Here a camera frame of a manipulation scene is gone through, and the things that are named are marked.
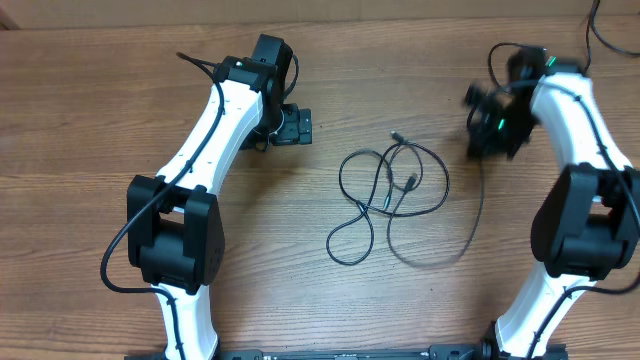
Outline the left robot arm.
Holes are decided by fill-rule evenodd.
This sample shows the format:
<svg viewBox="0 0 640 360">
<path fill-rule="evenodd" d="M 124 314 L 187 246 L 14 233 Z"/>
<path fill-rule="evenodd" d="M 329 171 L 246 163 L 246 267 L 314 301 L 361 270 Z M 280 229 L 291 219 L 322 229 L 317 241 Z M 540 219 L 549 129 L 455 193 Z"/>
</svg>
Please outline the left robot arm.
<svg viewBox="0 0 640 360">
<path fill-rule="evenodd" d="M 283 39 L 260 35 L 249 57 L 189 61 L 212 81 L 206 106 L 172 159 L 127 189 L 129 262 L 157 296 L 167 335 L 159 359 L 216 356 L 209 286 L 225 248 L 218 196 L 238 152 L 312 142 L 310 110 L 286 101 L 295 86 L 286 76 L 299 63 Z"/>
</svg>

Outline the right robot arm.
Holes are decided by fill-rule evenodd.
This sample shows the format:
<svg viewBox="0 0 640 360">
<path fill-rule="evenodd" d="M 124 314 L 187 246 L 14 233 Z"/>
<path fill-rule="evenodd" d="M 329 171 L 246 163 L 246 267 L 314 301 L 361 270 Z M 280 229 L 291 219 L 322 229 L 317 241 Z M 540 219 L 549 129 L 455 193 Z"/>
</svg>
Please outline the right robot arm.
<svg viewBox="0 0 640 360">
<path fill-rule="evenodd" d="M 513 158 L 540 126 L 559 176 L 531 225 L 535 264 L 477 356 L 565 359 L 566 350 L 548 341 L 582 294 L 624 295 L 639 286 L 599 285 L 630 262 L 638 244 L 639 172 L 608 132 L 585 67 L 522 45 L 508 59 L 507 75 L 493 91 L 468 89 L 468 157 Z"/>
</svg>

